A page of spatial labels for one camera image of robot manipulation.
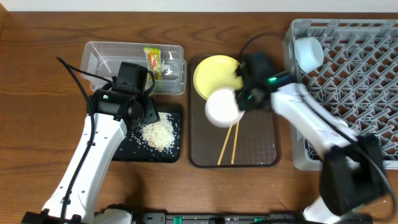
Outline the rice food scraps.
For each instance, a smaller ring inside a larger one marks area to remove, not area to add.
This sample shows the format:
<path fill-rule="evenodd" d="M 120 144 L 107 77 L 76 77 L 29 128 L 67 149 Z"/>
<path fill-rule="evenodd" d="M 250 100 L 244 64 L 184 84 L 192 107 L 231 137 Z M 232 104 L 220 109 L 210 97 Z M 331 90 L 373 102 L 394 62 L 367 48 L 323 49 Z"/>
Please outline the rice food scraps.
<path fill-rule="evenodd" d="M 137 143 L 140 147 L 150 150 L 150 152 L 160 152 L 161 154 L 173 154 L 175 148 L 178 149 L 177 141 L 180 137 L 177 118 L 173 118 L 171 113 L 160 112 L 160 120 L 145 125 L 133 131 L 129 135 L 128 143 Z"/>

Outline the wooden chopstick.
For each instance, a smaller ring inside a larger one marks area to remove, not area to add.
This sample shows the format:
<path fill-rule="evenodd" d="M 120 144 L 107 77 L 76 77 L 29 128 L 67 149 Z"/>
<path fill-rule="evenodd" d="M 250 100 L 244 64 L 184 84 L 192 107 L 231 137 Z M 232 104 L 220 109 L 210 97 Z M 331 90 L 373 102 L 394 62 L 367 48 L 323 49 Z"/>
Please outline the wooden chopstick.
<path fill-rule="evenodd" d="M 221 152 L 220 152 L 220 155 L 219 155 L 219 158 L 218 158 L 218 162 L 217 162 L 218 166 L 221 164 L 221 161 L 222 161 L 222 158 L 223 158 L 223 155 L 224 155 L 224 151 L 225 151 L 226 146 L 228 144 L 229 136 L 231 134 L 232 127 L 233 127 L 233 125 L 229 126 L 228 132 L 227 132 L 226 137 L 224 139 L 223 147 L 221 149 Z"/>
<path fill-rule="evenodd" d="M 232 151 L 232 156 L 231 156 L 231 164 L 232 165 L 234 164 L 235 157 L 236 157 L 236 148 L 237 148 L 237 141 L 238 141 L 239 124 L 240 124 L 240 122 L 238 121 L 236 123 L 236 129 L 235 129 L 235 134 L 234 134 L 233 151 Z"/>

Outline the white bowl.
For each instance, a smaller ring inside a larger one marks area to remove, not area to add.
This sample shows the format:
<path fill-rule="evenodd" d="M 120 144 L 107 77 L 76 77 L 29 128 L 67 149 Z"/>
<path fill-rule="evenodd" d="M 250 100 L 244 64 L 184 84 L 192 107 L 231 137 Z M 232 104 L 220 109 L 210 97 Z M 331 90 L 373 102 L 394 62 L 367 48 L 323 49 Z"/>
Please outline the white bowl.
<path fill-rule="evenodd" d="M 232 88 L 220 88 L 208 97 L 205 103 L 205 115 L 214 126 L 228 128 L 240 121 L 244 111 L 238 108 Z"/>

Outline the yellow plate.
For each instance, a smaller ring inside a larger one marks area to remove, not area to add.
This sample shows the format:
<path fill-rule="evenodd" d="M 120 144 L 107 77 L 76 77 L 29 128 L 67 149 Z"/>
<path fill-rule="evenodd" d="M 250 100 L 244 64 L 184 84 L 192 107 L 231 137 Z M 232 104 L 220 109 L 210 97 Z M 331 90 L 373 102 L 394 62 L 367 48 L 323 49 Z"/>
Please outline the yellow plate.
<path fill-rule="evenodd" d="M 220 88 L 238 90 L 243 87 L 242 77 L 237 76 L 239 62 L 226 55 L 213 55 L 202 60 L 193 74 L 197 93 L 205 100 Z"/>

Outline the white tissue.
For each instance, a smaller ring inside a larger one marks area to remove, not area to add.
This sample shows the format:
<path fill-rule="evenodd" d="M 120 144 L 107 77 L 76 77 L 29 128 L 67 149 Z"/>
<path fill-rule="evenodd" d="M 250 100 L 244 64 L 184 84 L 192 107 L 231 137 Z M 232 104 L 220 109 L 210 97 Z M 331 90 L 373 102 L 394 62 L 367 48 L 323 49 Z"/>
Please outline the white tissue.
<path fill-rule="evenodd" d="M 167 79 L 171 74 L 173 74 L 172 67 L 169 64 L 165 63 L 164 60 L 162 61 L 161 64 L 161 72 L 162 72 L 162 79 L 164 80 Z"/>

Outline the green snack wrapper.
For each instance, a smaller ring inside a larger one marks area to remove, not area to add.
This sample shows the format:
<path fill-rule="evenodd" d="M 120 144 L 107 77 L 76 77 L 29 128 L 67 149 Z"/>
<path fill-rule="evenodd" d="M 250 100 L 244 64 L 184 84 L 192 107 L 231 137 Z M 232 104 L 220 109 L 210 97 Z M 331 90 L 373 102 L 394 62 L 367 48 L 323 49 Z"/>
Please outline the green snack wrapper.
<path fill-rule="evenodd" d="M 162 62 L 160 59 L 160 49 L 144 47 L 148 69 L 153 73 L 156 80 L 162 79 Z"/>

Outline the light blue bowl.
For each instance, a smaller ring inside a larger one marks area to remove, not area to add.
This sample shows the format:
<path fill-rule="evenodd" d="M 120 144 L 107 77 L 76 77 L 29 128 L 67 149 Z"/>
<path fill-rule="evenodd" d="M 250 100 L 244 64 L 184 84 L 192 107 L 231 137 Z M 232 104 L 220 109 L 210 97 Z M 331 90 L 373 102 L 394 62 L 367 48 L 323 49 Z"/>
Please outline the light blue bowl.
<path fill-rule="evenodd" d="M 299 67 L 305 73 L 310 73 L 323 64 L 323 49 L 314 37 L 297 39 L 294 43 L 294 54 Z"/>

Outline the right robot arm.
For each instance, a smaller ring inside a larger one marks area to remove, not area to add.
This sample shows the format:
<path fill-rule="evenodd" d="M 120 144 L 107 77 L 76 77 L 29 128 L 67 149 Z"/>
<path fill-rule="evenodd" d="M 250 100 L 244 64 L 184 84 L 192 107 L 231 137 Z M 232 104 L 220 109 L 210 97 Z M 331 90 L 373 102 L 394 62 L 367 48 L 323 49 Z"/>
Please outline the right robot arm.
<path fill-rule="evenodd" d="M 273 76 L 241 74 L 235 92 L 240 110 L 271 109 L 295 126 L 322 160 L 320 196 L 303 211 L 306 223 L 338 223 L 362 205 L 387 194 L 397 199 L 384 170 L 378 138 L 342 124 L 288 72 Z"/>

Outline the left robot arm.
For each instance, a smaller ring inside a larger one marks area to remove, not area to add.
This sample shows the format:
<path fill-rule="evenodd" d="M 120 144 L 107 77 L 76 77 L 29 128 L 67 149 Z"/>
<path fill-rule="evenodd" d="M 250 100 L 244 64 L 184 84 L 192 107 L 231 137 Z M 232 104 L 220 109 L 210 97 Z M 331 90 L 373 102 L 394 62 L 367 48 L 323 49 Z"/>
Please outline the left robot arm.
<path fill-rule="evenodd" d="M 96 214 L 95 206 L 113 156 L 129 130 L 159 121 L 153 97 L 98 89 L 88 98 L 88 115 L 76 151 L 57 189 L 40 213 L 23 223 L 132 223 L 121 204 Z"/>

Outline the clear plastic waste bin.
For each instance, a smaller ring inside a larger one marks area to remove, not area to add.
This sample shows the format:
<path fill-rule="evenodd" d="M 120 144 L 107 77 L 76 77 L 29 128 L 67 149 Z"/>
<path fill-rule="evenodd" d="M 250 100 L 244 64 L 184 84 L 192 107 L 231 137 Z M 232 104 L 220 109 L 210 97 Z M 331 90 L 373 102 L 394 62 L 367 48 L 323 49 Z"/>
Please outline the clear plastic waste bin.
<path fill-rule="evenodd" d="M 85 45 L 80 69 L 110 80 L 118 75 L 122 62 L 136 63 L 147 68 L 144 47 L 160 49 L 161 62 L 164 60 L 173 70 L 167 79 L 155 81 L 152 94 L 184 94 L 187 63 L 183 58 L 183 48 L 179 45 L 90 41 Z"/>

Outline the grey dishwasher rack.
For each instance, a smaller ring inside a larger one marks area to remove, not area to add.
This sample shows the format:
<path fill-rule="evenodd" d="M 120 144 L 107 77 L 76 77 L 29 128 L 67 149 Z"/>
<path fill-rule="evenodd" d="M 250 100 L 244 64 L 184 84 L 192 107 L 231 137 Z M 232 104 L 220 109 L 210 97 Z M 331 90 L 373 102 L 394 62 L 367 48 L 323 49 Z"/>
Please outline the grey dishwasher rack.
<path fill-rule="evenodd" d="M 316 38 L 323 64 L 304 72 L 294 43 Z M 284 68 L 330 113 L 361 135 L 375 134 L 384 167 L 397 169 L 397 21 L 295 19 L 283 40 Z"/>

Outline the black plastic tray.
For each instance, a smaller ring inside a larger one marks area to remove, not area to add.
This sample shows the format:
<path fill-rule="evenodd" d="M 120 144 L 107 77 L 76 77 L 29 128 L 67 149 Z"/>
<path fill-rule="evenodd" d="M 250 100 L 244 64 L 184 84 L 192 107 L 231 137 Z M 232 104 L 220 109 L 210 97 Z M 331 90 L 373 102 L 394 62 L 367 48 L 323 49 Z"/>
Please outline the black plastic tray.
<path fill-rule="evenodd" d="M 159 113 L 168 113 L 171 121 L 174 142 L 171 147 L 159 150 L 145 141 L 142 128 L 131 129 L 116 150 L 113 161 L 124 162 L 163 162 L 173 163 L 180 157 L 183 107 L 178 103 L 157 105 Z"/>

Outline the brown serving tray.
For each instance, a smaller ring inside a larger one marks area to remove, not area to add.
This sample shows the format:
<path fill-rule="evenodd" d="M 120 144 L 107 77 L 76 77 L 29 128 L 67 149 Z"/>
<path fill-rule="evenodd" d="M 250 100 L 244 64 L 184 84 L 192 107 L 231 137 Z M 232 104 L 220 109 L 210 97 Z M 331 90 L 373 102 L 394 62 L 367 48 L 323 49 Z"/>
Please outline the brown serving tray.
<path fill-rule="evenodd" d="M 205 99 L 196 91 L 193 74 L 207 55 L 196 55 L 188 64 L 190 93 L 188 158 L 198 168 L 271 167 L 280 160 L 277 116 L 267 110 L 246 112 L 239 124 L 236 157 L 231 164 L 235 128 L 232 128 L 221 164 L 218 158 L 229 128 L 212 125 L 205 116 Z"/>

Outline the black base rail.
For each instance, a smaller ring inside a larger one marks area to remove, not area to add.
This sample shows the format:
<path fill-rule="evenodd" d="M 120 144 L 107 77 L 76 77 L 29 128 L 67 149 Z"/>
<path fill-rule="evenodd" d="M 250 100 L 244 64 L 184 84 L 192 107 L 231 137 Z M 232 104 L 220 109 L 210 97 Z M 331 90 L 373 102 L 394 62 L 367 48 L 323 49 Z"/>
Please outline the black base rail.
<path fill-rule="evenodd" d="M 222 214 L 166 214 L 142 213 L 134 217 L 132 224 L 251 224 L 251 223 L 300 223 L 294 214 L 222 215 Z"/>

